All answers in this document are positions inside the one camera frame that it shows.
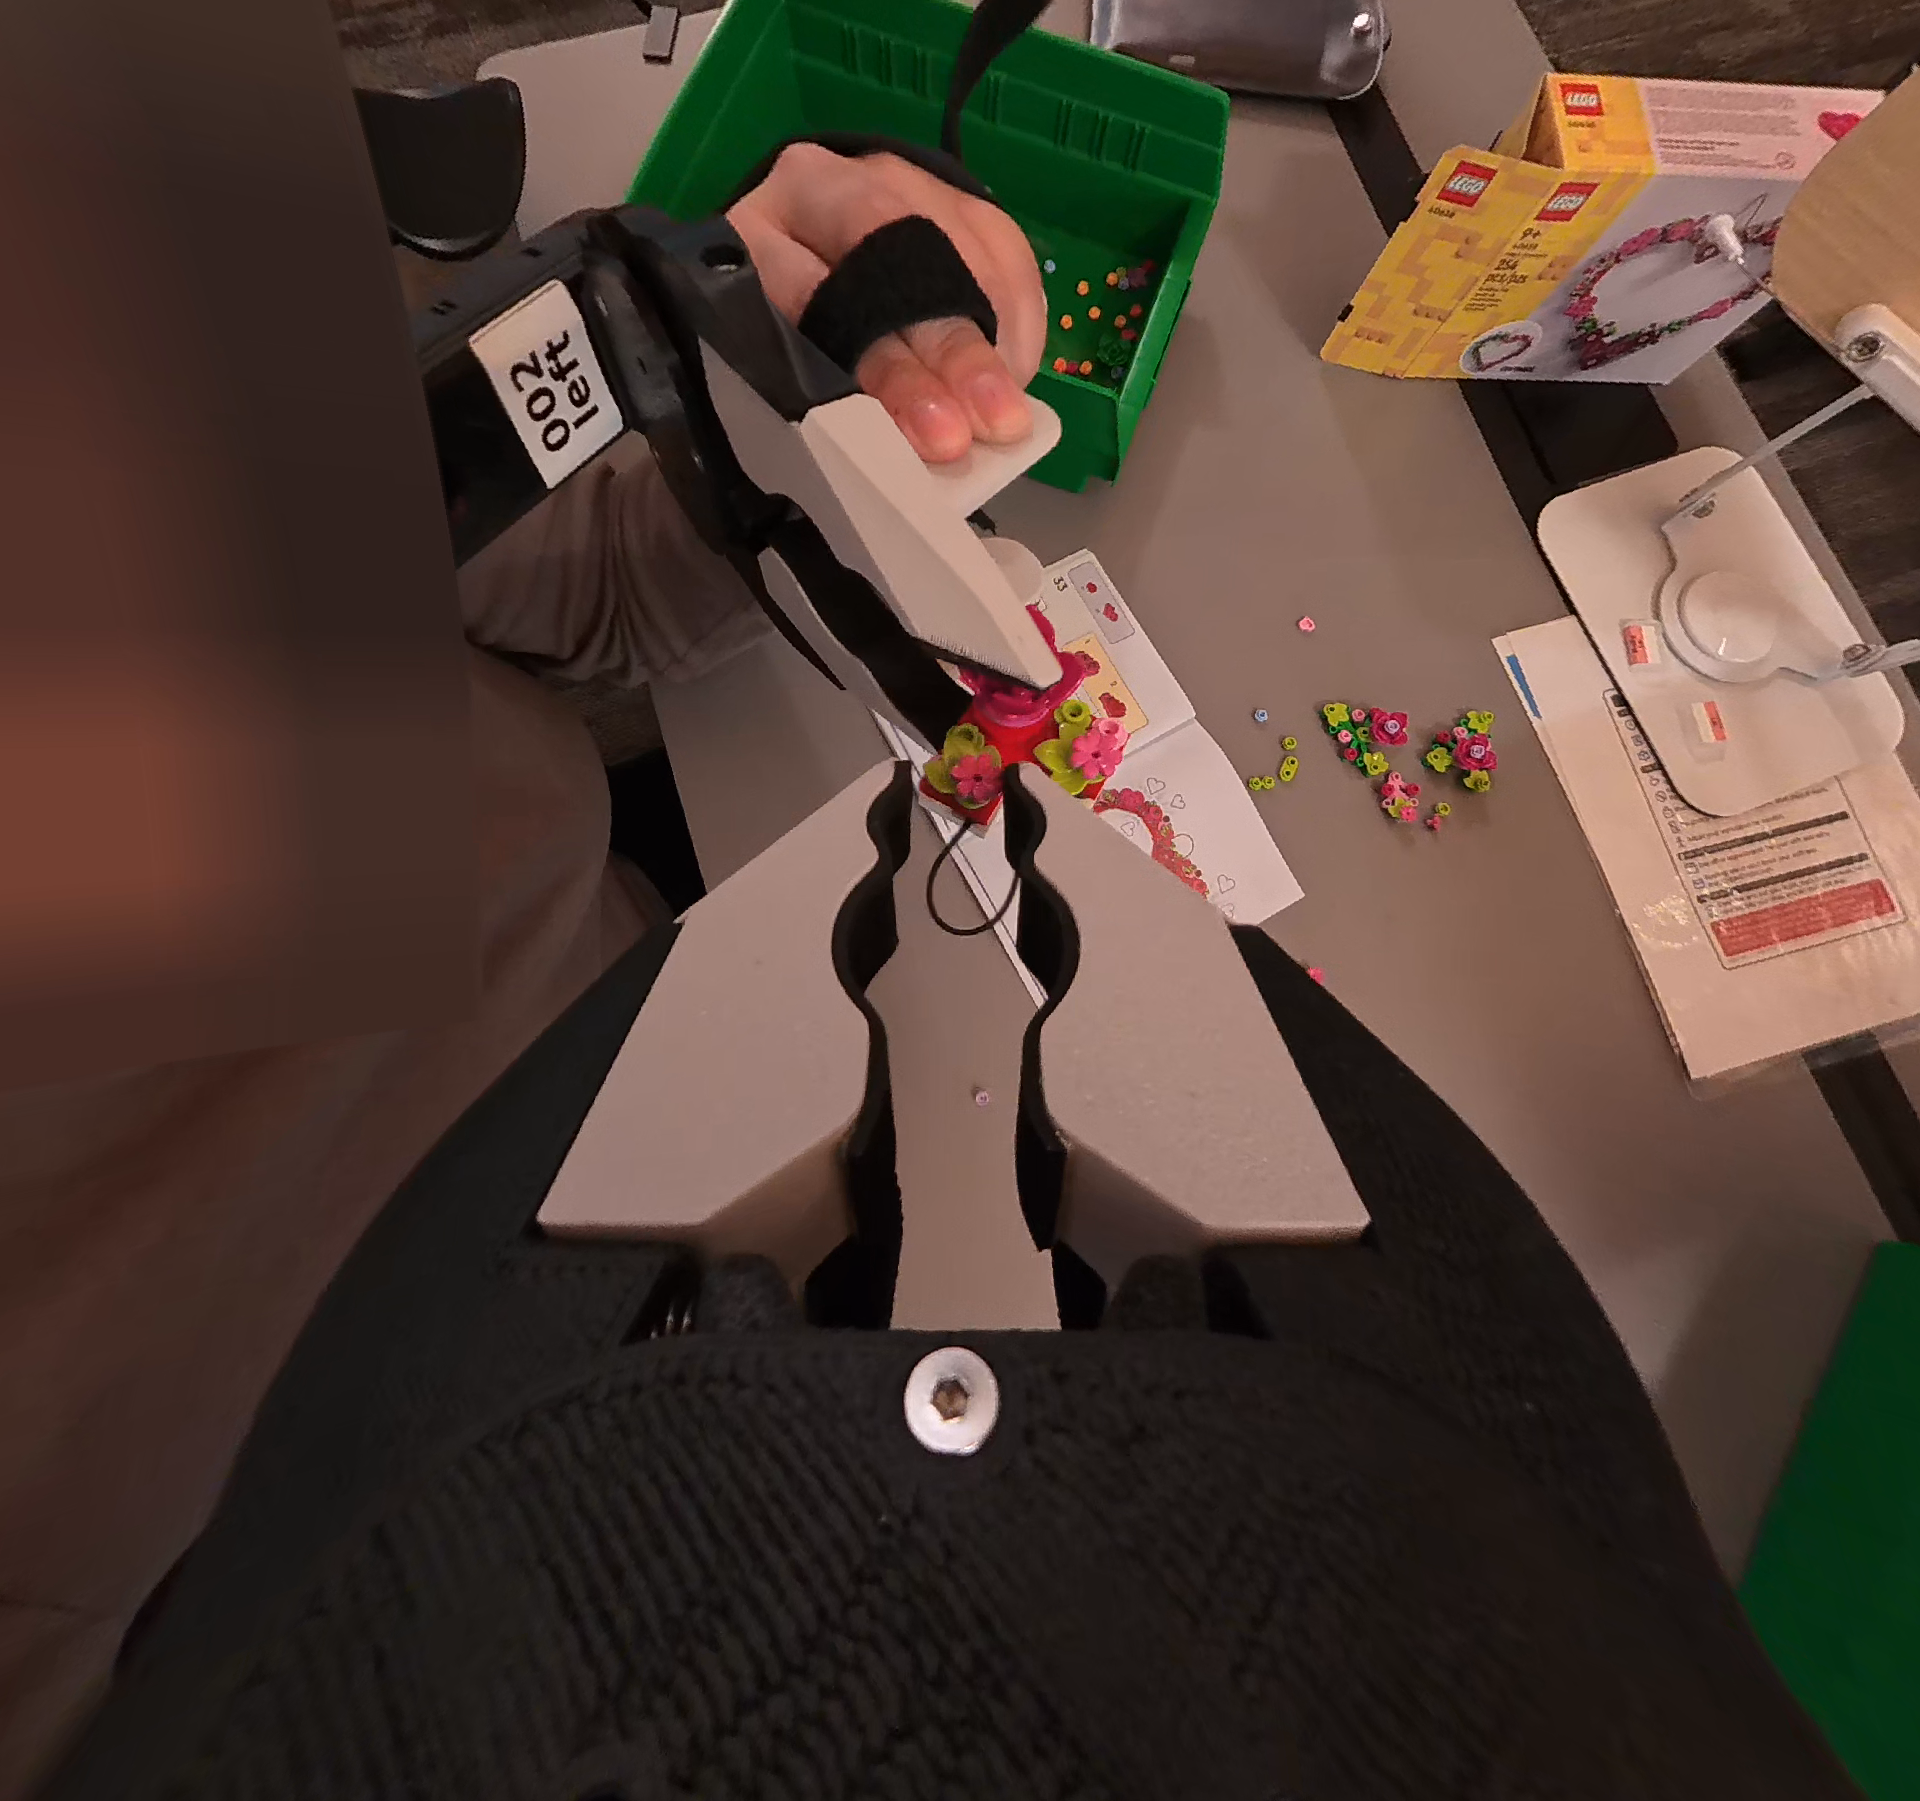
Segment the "lego instruction booklet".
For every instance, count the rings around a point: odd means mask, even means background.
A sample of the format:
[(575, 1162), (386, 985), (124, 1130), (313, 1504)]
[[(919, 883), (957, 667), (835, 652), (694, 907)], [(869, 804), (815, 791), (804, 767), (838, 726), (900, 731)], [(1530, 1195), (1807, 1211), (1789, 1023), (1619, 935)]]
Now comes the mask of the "lego instruction booklet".
[[(1161, 840), (1147, 836), (1147, 820), (1118, 813), (1099, 815), (1132, 847), (1172, 875), (1182, 888), (1206, 899), (1231, 925), (1261, 925), (1302, 898), (1302, 885), (1285, 864), (1279, 845), (1253, 806), (1253, 793), (1204, 731), (1186, 693), (1125, 604), (1105, 568), (1079, 549), (1042, 570), (1042, 613), (1062, 644), (1099, 636), (1116, 655), (1145, 729), (1130, 740), (1119, 781), (1156, 804), (1166, 822)], [(877, 728), (898, 759), (912, 764), (917, 793), (925, 762), (941, 748), (878, 720)], [(941, 840), (956, 818), (938, 806), (919, 806)], [(999, 810), (984, 837), (961, 844), (953, 864), (981, 913), (1012, 940), (1016, 902), (1012, 871), (1001, 849)]]

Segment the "pile of loose lego studs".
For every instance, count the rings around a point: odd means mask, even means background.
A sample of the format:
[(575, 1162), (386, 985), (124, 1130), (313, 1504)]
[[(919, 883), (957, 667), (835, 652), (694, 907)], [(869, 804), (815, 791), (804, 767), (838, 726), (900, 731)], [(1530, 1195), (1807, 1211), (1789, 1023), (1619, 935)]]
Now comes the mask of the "pile of loose lego studs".
[(1152, 257), (1083, 270), (1066, 253), (1042, 253), (1046, 299), (1042, 375), (1116, 394), (1139, 353), (1161, 265)]

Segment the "person's left hand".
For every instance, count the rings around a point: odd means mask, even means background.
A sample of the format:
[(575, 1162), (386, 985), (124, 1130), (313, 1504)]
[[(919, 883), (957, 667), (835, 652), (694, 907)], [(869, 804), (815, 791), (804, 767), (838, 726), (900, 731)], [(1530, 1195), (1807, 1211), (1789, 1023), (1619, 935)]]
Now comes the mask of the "person's left hand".
[(853, 381), (927, 463), (1029, 436), (1024, 390), (1042, 359), (1046, 302), (1037, 257), (999, 207), (896, 154), (843, 157), (797, 141), (726, 218), (792, 324), (873, 233), (900, 218), (934, 222), (984, 294), (995, 337), (967, 316), (908, 324), (869, 346)]

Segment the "light wooden panel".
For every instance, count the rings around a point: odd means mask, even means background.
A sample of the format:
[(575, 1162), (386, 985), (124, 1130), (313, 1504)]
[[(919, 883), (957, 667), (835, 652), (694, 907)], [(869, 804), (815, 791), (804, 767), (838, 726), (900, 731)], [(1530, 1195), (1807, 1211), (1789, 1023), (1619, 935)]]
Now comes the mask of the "light wooden panel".
[(1841, 322), (1884, 308), (1917, 326), (1917, 81), (1887, 93), (1812, 168), (1786, 207), (1770, 288), (1824, 350)]

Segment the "green plastic bin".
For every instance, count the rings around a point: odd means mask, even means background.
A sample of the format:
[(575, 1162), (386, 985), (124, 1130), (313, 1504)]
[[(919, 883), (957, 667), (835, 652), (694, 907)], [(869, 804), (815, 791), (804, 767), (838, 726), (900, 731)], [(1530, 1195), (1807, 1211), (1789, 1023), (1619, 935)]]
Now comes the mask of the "green plastic bin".
[(725, 0), (637, 160), (626, 199), (674, 218), (715, 215), (797, 138), (960, 160), (1025, 236), (1037, 263), (1083, 270), (1152, 257), (1161, 280), (1116, 394), (1035, 376), (1062, 422), (1031, 469), (1079, 493), (1113, 482), (1132, 444), (1222, 194), (1228, 100), (1211, 85), (995, 13), (992, 57), (957, 0)]
[(1739, 1592), (1872, 1800), (1917, 1795), (1917, 1249), (1865, 1265)]

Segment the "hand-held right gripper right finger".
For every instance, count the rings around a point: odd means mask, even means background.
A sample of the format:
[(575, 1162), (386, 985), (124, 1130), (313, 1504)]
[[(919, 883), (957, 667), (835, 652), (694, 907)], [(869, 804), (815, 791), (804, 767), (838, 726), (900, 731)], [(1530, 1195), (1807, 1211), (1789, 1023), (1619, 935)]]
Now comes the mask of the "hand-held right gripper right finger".
[(1040, 1250), (1342, 1244), (1368, 1215), (1231, 925), (1035, 767), (1004, 790), (1019, 963), (1016, 1184)]

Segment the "paper sheet in plastic sleeve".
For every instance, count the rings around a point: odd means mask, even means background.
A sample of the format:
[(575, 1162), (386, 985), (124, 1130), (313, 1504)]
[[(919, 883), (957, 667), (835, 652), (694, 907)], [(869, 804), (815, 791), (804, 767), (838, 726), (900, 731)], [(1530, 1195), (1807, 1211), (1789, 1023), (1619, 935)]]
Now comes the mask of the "paper sheet in plastic sleeve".
[(1703, 815), (1573, 618), (1492, 647), (1694, 1086), (1915, 1039), (1917, 813), (1902, 761)]

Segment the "lego heart pendant with cord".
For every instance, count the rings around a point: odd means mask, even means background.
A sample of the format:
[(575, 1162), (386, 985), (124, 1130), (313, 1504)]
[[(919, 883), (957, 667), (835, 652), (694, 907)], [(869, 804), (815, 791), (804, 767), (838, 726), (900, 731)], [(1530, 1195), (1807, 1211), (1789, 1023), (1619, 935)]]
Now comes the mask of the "lego heart pendant with cord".
[(941, 860), (984, 837), (1004, 785), (1019, 764), (1039, 768), (1099, 815), (1147, 820), (1147, 836), (1161, 840), (1167, 830), (1156, 804), (1119, 781), (1130, 740), (1145, 729), (1145, 720), (1113, 650), (1095, 634), (1062, 644), (1040, 604), (1031, 604), (1029, 613), (1058, 659), (1058, 680), (1032, 687), (960, 671), (970, 704), (925, 762), (919, 784), (925, 803), (956, 818)]

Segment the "black chair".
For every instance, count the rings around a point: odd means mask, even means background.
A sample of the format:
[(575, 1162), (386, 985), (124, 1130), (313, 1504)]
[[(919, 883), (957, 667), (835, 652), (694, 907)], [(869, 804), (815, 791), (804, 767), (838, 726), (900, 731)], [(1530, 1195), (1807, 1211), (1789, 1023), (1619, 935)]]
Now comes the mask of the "black chair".
[(518, 88), (488, 77), (466, 85), (356, 85), (355, 112), (392, 248), (464, 263), (514, 226), (525, 173)]

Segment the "white stand base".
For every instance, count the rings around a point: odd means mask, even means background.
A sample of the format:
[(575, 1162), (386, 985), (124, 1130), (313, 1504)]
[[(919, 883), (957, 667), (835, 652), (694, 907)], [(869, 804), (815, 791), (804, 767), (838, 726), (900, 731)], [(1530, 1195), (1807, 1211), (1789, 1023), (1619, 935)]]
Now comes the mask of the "white stand base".
[(1732, 818), (1892, 761), (1890, 673), (1915, 643), (1867, 644), (1762, 466), (1878, 401), (1917, 418), (1915, 329), (1884, 304), (1836, 324), (1855, 387), (1748, 455), (1702, 448), (1549, 502), (1538, 545), (1679, 799)]

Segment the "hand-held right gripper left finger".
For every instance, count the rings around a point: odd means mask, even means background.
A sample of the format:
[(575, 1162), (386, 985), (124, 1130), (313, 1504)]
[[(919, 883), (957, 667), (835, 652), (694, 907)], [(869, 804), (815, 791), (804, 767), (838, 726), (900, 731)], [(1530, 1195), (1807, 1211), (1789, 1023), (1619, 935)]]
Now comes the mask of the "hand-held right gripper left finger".
[(833, 1250), (848, 1165), (883, 1105), (857, 925), (896, 923), (913, 790), (878, 762), (677, 925), (535, 1222), (685, 1250)]

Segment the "yellow lego box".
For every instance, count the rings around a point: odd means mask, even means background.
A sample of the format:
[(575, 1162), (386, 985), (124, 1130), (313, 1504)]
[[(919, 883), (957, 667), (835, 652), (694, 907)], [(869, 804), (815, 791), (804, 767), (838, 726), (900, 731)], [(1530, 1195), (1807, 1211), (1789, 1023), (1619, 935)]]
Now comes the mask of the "yellow lego box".
[(1426, 173), (1322, 346), (1397, 381), (1664, 387), (1765, 302), (1786, 207), (1878, 88), (1543, 75)]

